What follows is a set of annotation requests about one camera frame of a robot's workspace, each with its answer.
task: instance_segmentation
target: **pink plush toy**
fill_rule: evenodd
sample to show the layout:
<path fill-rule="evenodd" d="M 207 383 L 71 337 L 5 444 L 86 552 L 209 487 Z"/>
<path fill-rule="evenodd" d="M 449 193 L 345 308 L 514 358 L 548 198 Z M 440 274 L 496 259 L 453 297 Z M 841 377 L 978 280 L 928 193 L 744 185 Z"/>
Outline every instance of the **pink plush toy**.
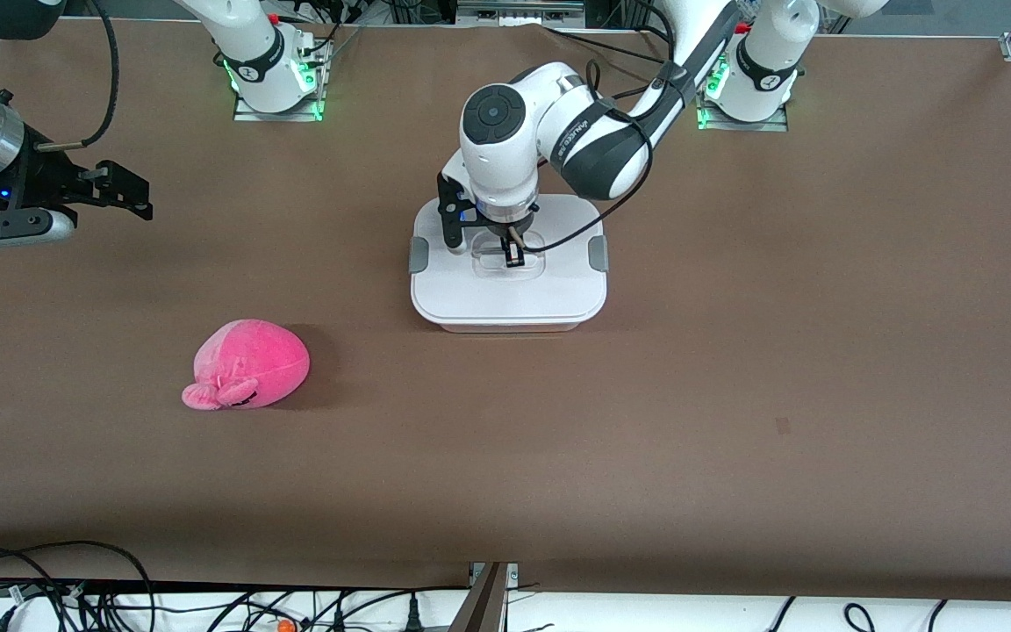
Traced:
<path fill-rule="evenodd" d="M 193 381 L 182 401 L 196 411 L 260 409 L 298 388 L 309 355 L 298 336 L 265 321 L 234 321 L 193 356 Z"/>

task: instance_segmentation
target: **plush ear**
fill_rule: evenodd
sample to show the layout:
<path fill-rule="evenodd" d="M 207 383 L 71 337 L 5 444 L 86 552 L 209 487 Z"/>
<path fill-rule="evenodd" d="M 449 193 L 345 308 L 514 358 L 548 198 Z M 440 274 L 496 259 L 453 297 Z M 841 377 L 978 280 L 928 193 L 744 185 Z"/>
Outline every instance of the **plush ear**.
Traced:
<path fill-rule="evenodd" d="M 185 387 L 182 401 L 194 411 L 216 411 L 222 408 L 216 399 L 216 388 L 207 383 L 192 383 Z"/>
<path fill-rule="evenodd" d="M 260 383 L 256 377 L 232 381 L 216 391 L 216 400 L 224 405 L 237 405 L 245 399 L 252 398 L 256 394 L 257 388 L 260 388 Z"/>

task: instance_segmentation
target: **brown paper tabletop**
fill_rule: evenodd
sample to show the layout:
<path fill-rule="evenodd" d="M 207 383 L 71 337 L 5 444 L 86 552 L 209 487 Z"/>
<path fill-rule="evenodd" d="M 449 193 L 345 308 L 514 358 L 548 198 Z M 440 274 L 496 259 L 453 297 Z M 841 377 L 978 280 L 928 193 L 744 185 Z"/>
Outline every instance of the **brown paper tabletop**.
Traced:
<path fill-rule="evenodd" d="M 116 32 L 115 124 L 73 157 L 148 177 L 157 219 L 85 208 L 69 242 L 0 250 L 0 545 L 96 537 L 173 580 L 449 583 L 509 559 L 543 589 L 1011 599 L 995 40 L 818 39 L 788 133 L 686 113 L 607 222 L 599 317 L 492 337 L 412 308 L 413 216 L 466 96 L 596 54 L 368 29 L 325 121 L 233 123 L 200 25 Z M 96 21 L 0 43 L 0 88 L 52 139 L 95 128 L 107 82 Z M 298 333 L 308 382 L 185 409 L 194 351 L 237 319 Z"/>

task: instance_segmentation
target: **black cable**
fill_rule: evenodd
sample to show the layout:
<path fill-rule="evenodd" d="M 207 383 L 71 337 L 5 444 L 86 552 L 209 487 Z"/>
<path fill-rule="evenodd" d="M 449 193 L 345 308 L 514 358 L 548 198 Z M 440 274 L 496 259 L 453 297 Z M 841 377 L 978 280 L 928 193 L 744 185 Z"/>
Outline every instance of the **black cable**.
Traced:
<path fill-rule="evenodd" d="M 619 99 L 626 99 L 627 96 L 638 96 L 648 89 L 649 84 L 646 84 L 641 88 L 634 88 L 633 90 L 627 90 L 626 92 L 619 92 L 618 95 L 611 95 L 611 99 L 618 101 Z"/>
<path fill-rule="evenodd" d="M 674 60 L 673 24 L 669 22 L 669 17 L 666 17 L 665 13 L 662 13 L 661 9 L 655 7 L 653 3 L 647 3 L 646 0 L 635 0 L 635 3 L 641 5 L 644 9 L 646 9 L 646 11 L 654 13 L 654 15 L 657 16 L 657 19 L 662 20 L 662 27 L 665 28 L 666 35 L 663 39 L 665 39 L 669 47 L 669 59 Z"/>
<path fill-rule="evenodd" d="M 586 43 L 588 47 L 599 47 L 601 49 L 607 49 L 608 51 L 614 51 L 617 53 L 622 53 L 624 56 L 638 57 L 639 60 L 646 60 L 649 62 L 654 62 L 654 64 L 664 64 L 665 60 L 659 59 L 659 57 L 644 56 L 642 53 L 634 53 L 633 51 L 627 51 L 626 49 L 619 49 L 618 47 L 611 47 L 610 43 L 603 43 L 602 41 L 595 41 L 594 39 L 587 39 L 585 36 L 573 35 L 570 32 L 561 32 L 555 29 L 549 29 L 549 32 L 555 32 L 559 36 L 565 36 L 567 39 L 573 39 L 575 41 L 581 41 L 581 43 Z"/>
<path fill-rule="evenodd" d="M 767 632 L 778 632 L 778 627 L 783 625 L 783 619 L 787 616 L 787 611 L 790 610 L 792 605 L 795 605 L 795 600 L 798 600 L 798 597 L 787 597 L 783 608 L 778 609 L 778 616 L 774 618 L 774 623 L 770 625 L 770 628 L 767 628 Z"/>
<path fill-rule="evenodd" d="M 194 612 L 209 612 L 212 611 L 212 609 L 226 609 L 229 607 L 229 605 L 232 604 L 219 604 L 216 605 L 215 607 L 201 607 L 195 609 L 169 609 L 165 607 L 154 607 L 154 609 L 156 609 L 158 612 L 170 613 L 170 615 L 189 615 L 190 613 Z M 151 607 L 135 607 L 135 605 L 120 605 L 120 604 L 116 604 L 115 607 L 113 608 L 122 609 L 123 611 L 142 611 L 142 609 L 152 609 Z"/>
<path fill-rule="evenodd" d="M 105 629 L 108 629 L 108 628 L 105 628 L 104 625 L 103 625 L 103 617 L 101 616 L 101 613 L 103 612 L 103 609 L 100 609 L 99 605 L 97 605 L 96 609 L 93 609 L 92 608 L 92 604 L 89 604 L 88 601 L 85 601 L 83 596 L 78 596 L 77 597 L 77 615 L 80 616 L 81 627 L 85 628 L 85 629 L 91 629 L 91 628 L 88 627 L 88 623 L 84 620 L 84 612 L 85 611 L 87 611 L 89 613 L 89 615 L 92 616 L 92 621 L 96 621 L 96 628 L 97 629 L 100 629 L 101 631 L 104 631 Z"/>
<path fill-rule="evenodd" d="M 329 607 L 326 607 L 325 609 L 321 609 L 321 612 L 316 612 L 315 615 L 314 615 L 314 617 L 313 617 L 313 619 L 309 620 L 309 623 L 306 623 L 306 625 L 303 625 L 302 629 L 300 629 L 300 631 L 298 631 L 298 632 L 306 632 L 306 631 L 308 631 L 308 629 L 312 629 L 316 625 L 320 625 L 318 621 L 320 619 L 323 619 L 323 617 L 326 616 L 326 613 L 329 613 L 334 608 L 341 608 L 342 607 L 342 600 L 345 600 L 346 597 L 352 596 L 353 593 L 354 593 L 354 591 L 342 591 L 341 593 L 338 593 L 338 599 L 335 600 L 334 602 L 332 602 L 329 605 Z"/>
<path fill-rule="evenodd" d="M 327 43 L 330 43 L 330 40 L 334 39 L 334 35 L 337 35 L 338 28 L 340 28 L 341 25 L 342 25 L 342 23 L 334 23 L 334 28 L 330 29 L 330 34 L 329 35 L 325 36 L 320 41 L 317 41 L 317 43 L 314 43 L 313 48 L 304 50 L 304 52 L 302 52 L 302 54 L 304 56 L 309 56 L 309 54 L 313 54 L 314 52 L 316 52 L 317 50 L 321 49 L 323 47 L 326 47 Z"/>
<path fill-rule="evenodd" d="M 243 628 L 244 631 L 245 632 L 250 632 L 250 630 L 253 629 L 256 626 L 257 623 L 260 623 L 260 620 L 263 619 L 263 617 L 265 615 L 274 615 L 274 616 L 280 617 L 280 619 L 286 619 L 286 620 L 292 621 L 292 623 L 294 623 L 297 626 L 298 625 L 298 620 L 296 620 L 295 617 L 290 616 L 290 615 L 286 615 L 286 613 L 284 613 L 282 611 L 278 611 L 278 609 L 276 609 L 276 605 L 278 603 L 281 603 L 281 601 L 288 599 L 288 597 L 293 596 L 293 594 L 294 594 L 294 592 L 283 593 L 281 596 L 277 597 L 276 600 L 272 601 L 272 603 L 266 605 L 266 607 L 264 607 L 263 605 L 260 605 L 260 604 L 256 604 L 256 603 L 250 602 L 250 605 L 254 605 L 254 607 L 258 607 L 259 610 L 256 612 L 256 616 L 249 615 L 249 620 L 245 621 L 245 624 L 244 624 L 244 628 Z"/>
<path fill-rule="evenodd" d="M 37 544 L 35 545 L 35 547 L 25 547 L 24 549 L 16 549 L 16 551 L 13 551 L 13 549 L 0 549 L 0 559 L 4 559 L 4 557 L 11 557 L 11 556 L 17 557 L 17 559 L 23 560 L 23 562 L 29 564 L 30 567 L 33 568 L 33 570 L 35 570 L 36 572 L 38 572 L 41 578 L 48 581 L 49 584 L 52 584 L 54 589 L 60 589 L 60 585 L 57 584 L 57 581 L 54 580 L 52 576 L 49 575 L 48 572 L 44 572 L 44 568 L 41 568 L 40 565 L 33 562 L 33 560 L 31 560 L 30 557 L 25 556 L 24 553 L 41 551 L 41 549 L 63 549 L 69 547 L 92 547 L 97 549 L 105 549 L 105 551 L 116 553 L 116 555 L 119 555 L 123 557 L 123 559 L 129 561 L 132 567 L 135 567 L 137 575 L 140 575 L 140 578 L 143 580 L 143 585 L 146 591 L 146 594 L 148 594 L 148 597 L 151 600 L 152 612 L 151 612 L 151 628 L 149 628 L 149 632 L 154 632 L 154 629 L 156 628 L 156 612 L 154 612 L 154 607 L 156 607 L 156 597 L 154 596 L 154 589 L 151 585 L 151 578 L 148 576 L 148 571 L 146 571 L 146 568 L 143 566 L 143 563 L 141 563 L 141 561 L 137 560 L 137 557 L 135 557 L 129 551 L 127 551 L 127 549 L 121 549 L 119 547 L 116 547 L 116 545 L 108 544 L 105 542 L 99 542 L 96 540 L 69 540 L 65 542 Z M 57 601 L 59 602 L 59 607 L 60 607 L 59 612 L 61 613 L 62 616 L 65 616 L 64 604 L 61 604 L 60 600 Z M 62 622 L 61 632 L 64 632 L 64 622 Z"/>
<path fill-rule="evenodd" d="M 404 623 L 404 632 L 424 632 L 424 622 L 421 621 L 421 601 L 416 599 L 416 593 L 408 596 L 408 621 Z"/>
<path fill-rule="evenodd" d="M 590 97 L 598 101 L 599 83 L 603 78 L 603 69 L 599 68 L 599 62 L 595 60 L 587 60 L 587 67 L 584 69 L 584 76 L 587 80 L 587 90 L 590 91 Z"/>
<path fill-rule="evenodd" d="M 934 620 L 938 619 L 938 613 L 942 612 L 943 608 L 946 608 L 946 603 L 949 600 L 942 600 L 934 605 L 934 609 L 930 611 L 930 620 L 927 623 L 927 632 L 934 632 Z"/>
<path fill-rule="evenodd" d="M 100 137 L 108 131 L 108 127 L 111 127 L 111 119 L 115 118 L 116 115 L 116 99 L 119 96 L 119 47 L 116 44 L 116 29 L 112 27 L 111 16 L 108 16 L 108 11 L 101 7 L 100 0 L 88 0 L 88 3 L 92 4 L 93 9 L 96 9 L 96 14 L 100 16 L 100 21 L 103 23 L 103 30 L 108 35 L 108 52 L 111 56 L 111 84 L 108 88 L 108 108 L 103 112 L 103 121 L 100 122 L 100 127 L 93 131 L 91 137 L 81 141 L 84 148 L 99 141 Z"/>
<path fill-rule="evenodd" d="M 854 611 L 863 615 L 863 620 L 868 624 L 866 629 L 860 628 L 859 625 L 855 624 L 853 621 Z M 871 623 L 871 616 L 868 615 L 868 612 L 860 604 L 845 604 L 845 609 L 841 614 L 845 616 L 845 623 L 849 624 L 851 629 L 855 629 L 855 632 L 876 632 L 876 626 Z"/>
<path fill-rule="evenodd" d="M 424 0 L 416 0 L 413 3 L 411 3 L 410 0 L 400 0 L 398 2 L 396 0 L 381 0 L 381 4 L 387 4 L 389 5 L 389 7 L 392 7 L 394 15 L 396 13 L 396 9 L 404 9 L 406 12 L 408 12 L 408 20 L 410 20 L 412 19 L 412 9 L 421 8 L 422 5 L 424 4 Z M 420 17 L 421 13 L 417 11 L 416 16 Z"/>
<path fill-rule="evenodd" d="M 365 604 L 360 605 L 360 607 L 349 609 L 349 611 L 343 613 L 342 619 L 344 621 L 349 619 L 351 616 L 357 615 L 357 613 L 363 611 L 363 609 L 373 607 L 373 605 L 395 599 L 396 597 L 410 596 L 412 593 L 429 593 L 430 591 L 467 591 L 467 589 L 469 589 L 469 585 L 430 585 L 430 588 L 427 589 L 405 589 L 405 591 L 396 591 L 395 593 L 389 593 L 387 596 L 380 596 L 376 597 L 376 599 L 369 600 L 365 602 Z M 326 625 L 327 631 L 334 629 L 334 624 L 325 623 L 323 625 Z"/>
<path fill-rule="evenodd" d="M 41 579 L 44 579 L 43 583 L 38 583 L 38 591 L 41 593 L 40 596 L 50 601 L 50 607 L 53 608 L 54 615 L 57 616 L 57 632 L 65 632 L 65 617 L 68 616 L 68 613 L 65 612 L 64 602 L 61 601 L 61 588 L 53 579 L 53 576 L 49 572 L 45 572 L 40 564 L 33 561 L 32 557 L 25 555 L 23 551 L 0 549 L 0 559 L 4 559 L 4 557 L 15 557 L 17 560 L 23 561 L 33 571 L 37 572 L 41 576 Z M 52 589 L 53 594 L 50 594 L 48 589 Z"/>
<path fill-rule="evenodd" d="M 346 632 L 346 615 L 342 612 L 342 600 L 338 600 L 337 608 L 334 608 L 334 625 L 331 628 L 334 632 Z"/>
<path fill-rule="evenodd" d="M 205 632 L 213 632 L 213 629 L 216 629 L 217 625 L 220 625 L 221 621 L 224 621 L 224 617 L 228 616 L 229 612 L 236 611 L 238 607 L 241 607 L 241 605 L 245 604 L 245 602 L 247 602 L 250 599 L 250 597 L 255 595 L 256 592 L 249 592 L 238 597 L 236 600 L 233 600 L 233 603 L 227 605 L 227 607 L 224 607 L 224 609 L 222 609 L 219 615 L 216 616 L 216 619 L 214 619 L 213 622 L 209 624 L 209 628 L 205 629 Z"/>
<path fill-rule="evenodd" d="M 109 593 L 107 599 L 104 600 L 105 612 L 108 613 L 108 619 L 110 620 L 109 626 L 113 629 L 119 631 L 123 629 L 124 632 L 135 632 L 131 627 L 123 620 L 122 616 L 119 616 L 119 605 L 116 604 L 116 594 Z M 151 607 L 151 617 L 154 619 L 156 616 L 157 609 L 152 605 Z"/>
<path fill-rule="evenodd" d="M 618 112 L 618 115 L 613 116 L 613 112 Z M 544 247 L 530 248 L 522 246 L 525 252 L 533 253 L 533 255 L 539 255 L 539 253 L 549 252 L 553 248 L 562 247 L 562 245 L 569 243 L 570 241 L 576 239 L 578 236 L 581 236 L 590 229 L 594 228 L 595 224 L 598 224 L 602 220 L 607 219 L 608 216 L 611 216 L 611 213 L 614 213 L 615 211 L 622 208 L 623 205 L 629 203 L 629 201 L 633 199 L 635 195 L 637 195 L 638 191 L 642 190 L 642 185 L 646 183 L 646 180 L 649 178 L 650 171 L 654 168 L 654 145 L 650 143 L 649 136 L 647 136 L 646 131 L 643 130 L 642 125 L 639 124 L 637 120 L 630 118 L 630 116 L 625 115 L 625 113 L 622 113 L 621 111 L 613 110 L 613 112 L 608 112 L 608 116 L 613 116 L 613 118 L 617 120 L 623 120 L 626 123 L 630 123 L 631 127 L 634 127 L 635 131 L 638 131 L 639 136 L 642 137 L 642 141 L 645 142 L 646 144 L 646 152 L 647 152 L 646 169 L 642 170 L 642 176 L 638 177 L 638 183 L 635 183 L 634 188 L 631 188 L 630 191 L 627 191 L 627 195 L 622 196 L 621 200 L 617 201 L 617 203 L 611 204 L 611 208 L 607 208 L 607 210 L 603 211 L 602 213 L 599 213 L 599 216 L 596 218 L 584 223 L 582 228 L 580 228 L 577 232 L 570 234 L 570 236 L 568 237 L 564 237 L 564 239 L 562 240 L 544 245 Z"/>

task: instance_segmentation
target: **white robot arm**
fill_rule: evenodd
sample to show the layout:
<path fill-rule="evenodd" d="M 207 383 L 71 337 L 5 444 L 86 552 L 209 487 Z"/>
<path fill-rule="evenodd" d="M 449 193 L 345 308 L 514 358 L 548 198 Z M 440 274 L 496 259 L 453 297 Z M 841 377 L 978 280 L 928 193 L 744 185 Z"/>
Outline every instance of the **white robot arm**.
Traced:
<path fill-rule="evenodd" d="M 731 0 L 658 0 L 658 5 L 673 24 L 674 59 L 628 115 L 562 63 L 470 96 L 462 109 L 461 149 L 439 176 L 447 247 L 461 251 L 464 228 L 523 234 L 537 210 L 541 159 L 585 199 L 615 199 L 633 187 L 653 148 L 694 103 L 739 21 Z M 455 212 L 472 208 L 473 216 Z M 518 264 L 509 252 L 507 259 Z"/>
<path fill-rule="evenodd" d="M 314 36 L 272 23 L 260 0 L 174 0 L 201 20 L 224 57 L 237 93 L 252 109 L 281 112 L 317 87 Z"/>
<path fill-rule="evenodd" d="M 822 15 L 818 4 L 853 19 L 874 15 L 888 0 L 762 0 L 755 24 L 727 52 L 728 72 L 708 93 L 731 118 L 766 120 L 790 99 L 802 53 Z"/>
<path fill-rule="evenodd" d="M 63 8 L 64 0 L 0 0 L 0 38 L 36 39 Z M 0 91 L 0 247 L 64 240 L 77 225 L 72 203 L 115 205 L 153 217 L 148 181 L 111 161 L 91 170 L 77 167 L 64 150 L 83 147 L 91 137 L 57 147 L 24 123 L 10 97 Z"/>

